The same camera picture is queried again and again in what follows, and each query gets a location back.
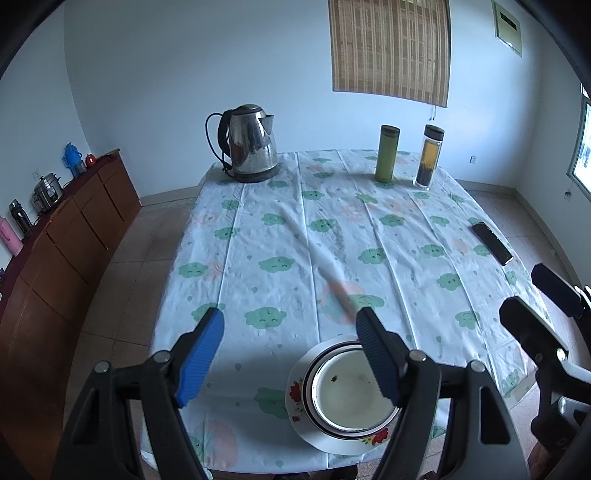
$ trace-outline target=green bottle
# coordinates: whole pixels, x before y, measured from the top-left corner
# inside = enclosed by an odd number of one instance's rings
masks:
[[[382,183],[392,181],[396,150],[398,149],[400,129],[390,125],[382,125],[379,137],[378,163],[375,166],[375,179]]]

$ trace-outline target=blue jug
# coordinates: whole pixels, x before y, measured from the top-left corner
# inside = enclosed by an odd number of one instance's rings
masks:
[[[70,169],[74,177],[77,177],[86,171],[86,168],[80,168],[80,163],[82,163],[82,166],[84,167],[82,154],[78,152],[78,149],[71,143],[66,145],[66,150],[61,160],[63,161],[64,165]]]

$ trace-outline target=kettle base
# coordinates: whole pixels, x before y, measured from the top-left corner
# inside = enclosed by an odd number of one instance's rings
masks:
[[[233,177],[234,180],[239,181],[240,183],[259,183],[260,181],[273,178],[279,173],[279,170],[280,167],[279,164],[277,164],[273,168],[269,168],[269,170],[260,171],[258,173],[238,173],[237,171],[233,171]]]

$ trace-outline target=white tablecloth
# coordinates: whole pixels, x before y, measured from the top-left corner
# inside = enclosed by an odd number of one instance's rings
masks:
[[[386,329],[436,361],[484,362],[507,397],[534,364],[500,325],[499,307],[521,296],[548,318],[515,259],[501,267],[470,230],[487,222],[441,168],[431,190],[412,185],[417,156],[398,154],[393,184],[373,180],[375,151],[281,154],[281,173],[258,184],[207,175],[161,301],[151,351],[172,347],[209,306],[226,319],[199,396],[181,415],[203,464],[236,472],[303,472],[382,455],[328,455],[287,417],[290,369],[312,346],[354,334],[371,306]],[[447,424],[441,401],[434,435]],[[154,464],[145,432],[142,455]]]

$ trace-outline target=window blind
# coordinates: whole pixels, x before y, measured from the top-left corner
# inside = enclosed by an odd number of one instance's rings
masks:
[[[447,0],[329,0],[333,90],[447,106]]]

